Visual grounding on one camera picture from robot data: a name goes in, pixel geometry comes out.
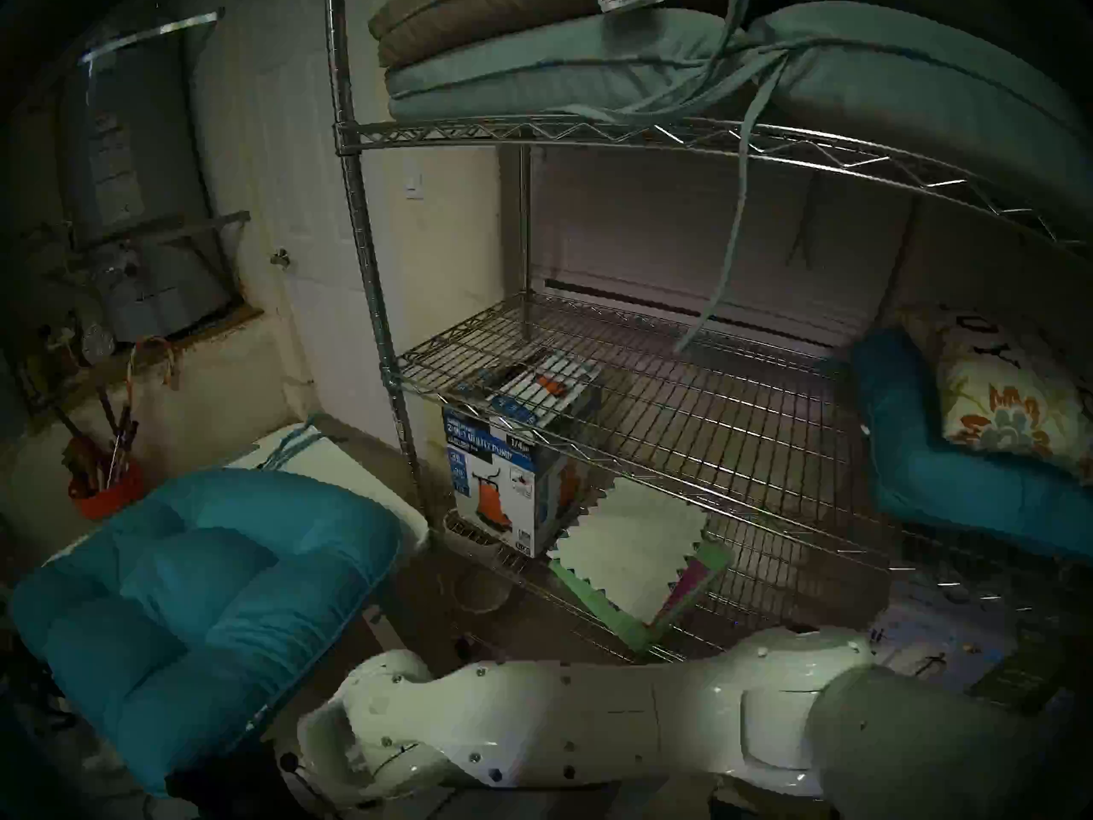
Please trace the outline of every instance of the floral pillow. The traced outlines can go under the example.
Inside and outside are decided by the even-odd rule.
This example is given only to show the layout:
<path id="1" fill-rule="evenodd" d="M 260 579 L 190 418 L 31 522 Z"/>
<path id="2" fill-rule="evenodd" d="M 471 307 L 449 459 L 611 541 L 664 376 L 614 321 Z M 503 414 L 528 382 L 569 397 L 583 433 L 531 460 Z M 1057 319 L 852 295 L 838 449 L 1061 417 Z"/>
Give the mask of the floral pillow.
<path id="1" fill-rule="evenodd" d="M 975 312 L 919 306 L 898 319 L 936 364 L 945 440 L 1038 458 L 1093 483 L 1093 390 L 1042 338 L 1018 338 Z"/>

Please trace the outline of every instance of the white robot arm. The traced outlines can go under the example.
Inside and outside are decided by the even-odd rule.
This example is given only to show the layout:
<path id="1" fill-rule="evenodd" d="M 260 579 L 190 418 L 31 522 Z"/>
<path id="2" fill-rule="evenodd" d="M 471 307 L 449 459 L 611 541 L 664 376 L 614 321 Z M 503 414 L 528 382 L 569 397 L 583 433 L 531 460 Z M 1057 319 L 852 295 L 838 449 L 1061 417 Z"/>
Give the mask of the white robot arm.
<path id="1" fill-rule="evenodd" d="M 435 680 L 412 653 L 388 652 L 301 722 L 301 749 L 320 778 L 363 786 L 357 798 L 406 794 L 456 769 L 493 787 L 710 772 L 819 796 L 809 712 L 832 680 L 871 660 L 860 633 L 808 628 L 768 629 L 701 661 L 483 661 Z"/>

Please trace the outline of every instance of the water heater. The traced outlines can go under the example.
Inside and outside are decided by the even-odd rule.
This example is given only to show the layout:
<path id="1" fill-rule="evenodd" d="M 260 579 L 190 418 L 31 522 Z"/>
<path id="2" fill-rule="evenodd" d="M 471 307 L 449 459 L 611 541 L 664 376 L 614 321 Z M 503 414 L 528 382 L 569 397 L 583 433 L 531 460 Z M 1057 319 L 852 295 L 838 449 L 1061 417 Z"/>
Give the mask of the water heater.
<path id="1" fill-rule="evenodd" d="M 184 43 L 184 34 L 163 34 L 85 56 L 64 82 L 68 209 L 119 341 L 174 335 L 233 294 L 214 232 L 195 230 L 209 209 L 191 137 Z"/>

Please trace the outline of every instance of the cardboard box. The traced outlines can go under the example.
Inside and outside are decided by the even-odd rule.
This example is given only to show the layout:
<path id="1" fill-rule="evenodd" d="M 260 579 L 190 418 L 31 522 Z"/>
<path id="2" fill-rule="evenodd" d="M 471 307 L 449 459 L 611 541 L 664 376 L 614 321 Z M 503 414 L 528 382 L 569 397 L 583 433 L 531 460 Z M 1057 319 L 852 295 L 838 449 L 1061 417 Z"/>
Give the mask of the cardboard box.
<path id="1" fill-rule="evenodd" d="M 492 395 L 483 395 L 495 415 L 480 420 L 445 408 L 444 430 L 459 516 L 534 557 L 554 540 L 561 520 L 581 497 L 588 465 L 534 444 L 502 418 L 578 436 L 580 424 L 574 419 L 590 415 L 600 405 L 595 385 L 600 366 L 560 354 L 530 366 L 520 365 L 491 388 Z M 484 378 L 479 372 L 475 380 Z"/>

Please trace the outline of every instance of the brown cushion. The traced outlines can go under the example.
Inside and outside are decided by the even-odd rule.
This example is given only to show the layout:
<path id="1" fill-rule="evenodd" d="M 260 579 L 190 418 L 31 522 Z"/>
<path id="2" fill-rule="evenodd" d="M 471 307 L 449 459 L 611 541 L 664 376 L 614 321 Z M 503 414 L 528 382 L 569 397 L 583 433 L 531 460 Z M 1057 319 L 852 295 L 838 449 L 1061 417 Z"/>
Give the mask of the brown cushion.
<path id="1" fill-rule="evenodd" d="M 665 0 L 663 8 L 724 14 L 728 0 Z M 404 67 L 458 46 L 599 13 L 596 0 L 390 0 L 368 22 L 383 67 Z"/>

